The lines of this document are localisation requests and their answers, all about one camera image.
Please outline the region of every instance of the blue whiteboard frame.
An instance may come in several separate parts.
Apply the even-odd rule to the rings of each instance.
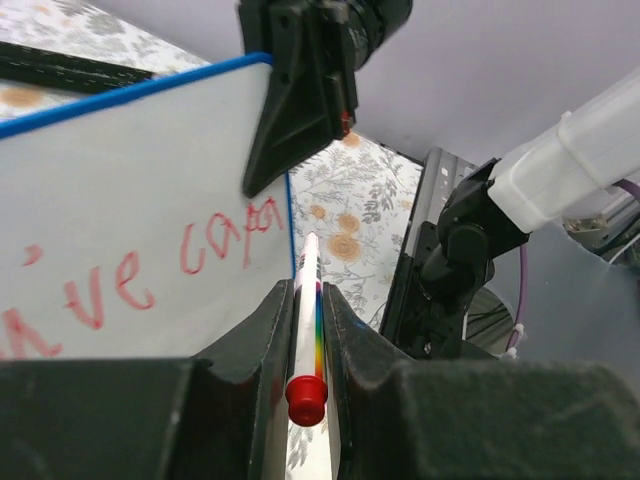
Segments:
[[[43,128],[58,122],[63,122],[71,118],[86,115],[87,113],[116,107],[118,105],[124,105],[125,103],[129,103],[143,97],[148,97],[155,93],[160,93],[171,88],[197,82],[198,80],[228,73],[256,63],[273,65],[273,58],[267,53],[250,53],[243,57],[233,58],[213,65],[207,65],[206,67],[196,68],[194,70],[178,73],[169,77],[159,78],[157,80],[147,80],[129,87],[118,88],[116,90],[93,95],[60,107],[7,120],[6,122],[0,123],[0,140],[14,135],[19,135],[21,133],[37,130],[38,128]],[[293,211],[291,210],[291,179],[288,173],[285,174],[285,186],[287,197],[289,199],[287,203],[287,217],[289,219],[291,272],[292,276],[294,276],[296,271],[296,254],[295,239],[293,235]]]

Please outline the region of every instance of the whiteboard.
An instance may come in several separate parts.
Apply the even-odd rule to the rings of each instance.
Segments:
[[[268,62],[0,124],[3,358],[192,355],[292,276],[288,178],[240,188]]]

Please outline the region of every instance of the wall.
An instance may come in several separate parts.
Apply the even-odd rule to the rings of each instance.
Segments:
[[[210,61],[242,53],[235,0],[93,0]],[[357,129],[421,158],[501,156],[640,65],[637,0],[414,0],[358,74]]]

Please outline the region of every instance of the rainbow pencil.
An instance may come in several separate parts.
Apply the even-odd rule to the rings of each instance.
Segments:
[[[289,402],[291,421],[301,427],[312,427],[324,418],[327,401],[320,249],[315,233],[310,233],[305,239],[294,288],[285,395]]]

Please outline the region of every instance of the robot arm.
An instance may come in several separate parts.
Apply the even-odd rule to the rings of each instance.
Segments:
[[[491,200],[529,233],[640,169],[640,69],[512,150],[491,171]]]
[[[575,113],[464,179],[437,225],[411,225],[381,333],[414,358],[482,357],[462,340],[469,305],[493,259],[567,207],[640,169],[640,70]]]

